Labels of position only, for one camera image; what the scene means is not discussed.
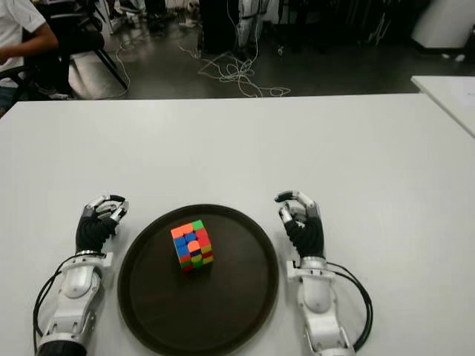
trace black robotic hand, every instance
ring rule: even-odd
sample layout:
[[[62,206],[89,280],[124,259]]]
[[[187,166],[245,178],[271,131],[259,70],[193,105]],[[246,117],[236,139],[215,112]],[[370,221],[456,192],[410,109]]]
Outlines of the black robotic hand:
[[[324,230],[317,203],[300,191],[284,191],[277,195],[284,228],[301,258],[324,256]]]
[[[102,245],[115,234],[127,214],[128,202],[118,195],[102,195],[84,207],[76,231],[76,252],[101,252]]]

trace chair leg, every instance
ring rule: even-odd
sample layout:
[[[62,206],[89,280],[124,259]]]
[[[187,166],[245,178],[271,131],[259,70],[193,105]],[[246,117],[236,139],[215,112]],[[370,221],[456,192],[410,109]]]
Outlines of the chair leg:
[[[97,14],[99,15],[99,17],[101,18],[101,20],[102,20],[103,22],[105,22],[105,17],[104,17],[104,15],[101,13],[101,10],[99,10],[99,8],[97,7],[97,5],[95,5],[95,4],[94,4],[94,9],[95,9],[95,11],[97,12]]]
[[[117,73],[115,68],[109,63],[109,61],[103,56],[102,53],[100,53],[98,50],[94,51],[96,55],[99,57],[99,59],[104,63],[104,65],[109,69],[109,71],[112,73],[113,76],[117,79],[117,81],[124,87],[124,89],[127,89],[127,84],[124,82],[124,80],[120,77],[120,75]]]
[[[116,68],[117,69],[117,65],[116,65],[116,62],[114,62],[111,58],[111,56],[108,55],[107,52],[105,52],[105,50],[101,49],[101,50],[98,50],[103,56],[105,59],[107,59],[107,61],[109,63],[111,63],[112,67]]]

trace round tray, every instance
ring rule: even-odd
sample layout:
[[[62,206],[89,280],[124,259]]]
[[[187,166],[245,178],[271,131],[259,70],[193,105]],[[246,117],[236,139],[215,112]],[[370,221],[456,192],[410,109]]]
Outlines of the round tray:
[[[182,272],[170,230],[202,220],[214,262]],[[219,205],[164,215],[136,238],[119,274],[119,305],[129,329],[167,355],[225,354],[262,326],[274,305],[278,265],[262,228]]]

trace robotic arm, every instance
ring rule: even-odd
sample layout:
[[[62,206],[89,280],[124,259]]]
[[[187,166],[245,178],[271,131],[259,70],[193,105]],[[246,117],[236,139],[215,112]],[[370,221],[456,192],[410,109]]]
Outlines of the robotic arm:
[[[64,261],[43,287],[33,311],[34,342],[40,340],[37,356],[85,356],[101,301],[102,279],[113,254],[102,254],[103,243],[127,214],[128,202],[117,195],[104,195],[84,207],[76,231],[76,254]],[[38,327],[42,301],[57,275],[65,276],[57,297],[56,311],[43,334]]]
[[[317,204],[299,191],[280,193],[275,201],[283,203],[279,215],[301,258],[299,266],[287,261],[287,277],[300,283],[297,300],[311,352],[315,356],[354,355],[356,351],[337,317],[338,301],[332,284],[339,272],[327,266]]]

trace white table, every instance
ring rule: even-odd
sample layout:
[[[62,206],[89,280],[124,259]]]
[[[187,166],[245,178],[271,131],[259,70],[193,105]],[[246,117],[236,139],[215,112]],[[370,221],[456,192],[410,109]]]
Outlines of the white table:
[[[475,76],[413,76],[411,80],[475,138]]]
[[[281,284],[274,314],[237,354],[306,355],[284,282],[292,248],[272,201],[294,188],[320,204],[329,260],[373,298],[359,355],[471,355],[474,157],[475,141],[421,94],[17,104],[0,120],[2,354],[32,354],[36,295],[73,253],[82,206],[111,192],[131,203],[109,245],[116,271],[133,239],[180,206],[223,204],[257,221]],[[354,338],[362,302],[336,287]],[[115,288],[90,355],[153,355],[122,322]]]

